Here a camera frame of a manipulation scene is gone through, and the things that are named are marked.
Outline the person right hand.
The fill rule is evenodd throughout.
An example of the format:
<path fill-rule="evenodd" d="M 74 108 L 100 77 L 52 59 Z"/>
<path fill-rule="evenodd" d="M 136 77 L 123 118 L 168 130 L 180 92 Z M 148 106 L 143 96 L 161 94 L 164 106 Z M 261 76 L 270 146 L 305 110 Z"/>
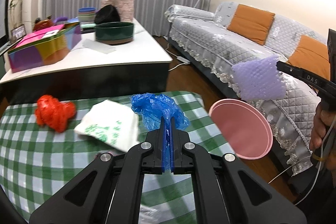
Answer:
<path fill-rule="evenodd" d="M 326 126 L 331 126 L 334 117 L 335 112 L 322 110 L 321 103 L 318 104 L 313 119 L 313 129 L 311 131 L 310 149 L 312 151 L 321 147 L 322 140 L 326 135 Z M 326 161 L 326 167 L 330 171 L 335 171 L 335 146 Z"/>

